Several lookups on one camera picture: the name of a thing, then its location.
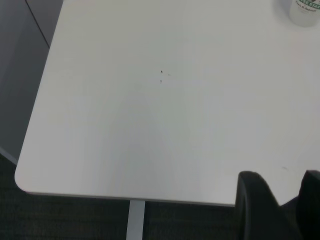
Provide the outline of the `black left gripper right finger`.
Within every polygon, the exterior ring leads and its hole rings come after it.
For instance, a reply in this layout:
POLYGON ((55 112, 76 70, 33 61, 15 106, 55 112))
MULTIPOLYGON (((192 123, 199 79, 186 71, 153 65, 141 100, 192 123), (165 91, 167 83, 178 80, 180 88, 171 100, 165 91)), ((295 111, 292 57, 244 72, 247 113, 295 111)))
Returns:
POLYGON ((307 170, 296 205, 296 221, 304 240, 320 239, 320 172, 307 170))

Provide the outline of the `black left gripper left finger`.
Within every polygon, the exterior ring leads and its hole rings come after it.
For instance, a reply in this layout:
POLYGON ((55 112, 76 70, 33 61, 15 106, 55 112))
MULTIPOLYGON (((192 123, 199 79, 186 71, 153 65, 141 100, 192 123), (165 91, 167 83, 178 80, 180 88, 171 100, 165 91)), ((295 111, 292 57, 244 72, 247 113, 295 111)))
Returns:
POLYGON ((236 240, 298 239, 267 182, 256 172, 238 174, 235 217, 236 240))

